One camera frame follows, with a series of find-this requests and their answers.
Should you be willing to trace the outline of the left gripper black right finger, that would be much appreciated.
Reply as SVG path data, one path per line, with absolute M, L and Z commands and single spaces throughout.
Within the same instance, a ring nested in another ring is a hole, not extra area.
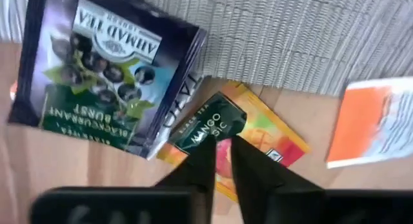
M 321 223 L 323 188 L 231 138 L 232 174 L 245 223 Z

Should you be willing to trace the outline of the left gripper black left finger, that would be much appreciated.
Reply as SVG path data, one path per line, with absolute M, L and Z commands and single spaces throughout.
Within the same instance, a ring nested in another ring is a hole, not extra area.
M 185 188 L 191 193 L 192 223 L 207 224 L 212 219 L 216 177 L 216 139 L 207 136 L 171 173 L 155 186 Z

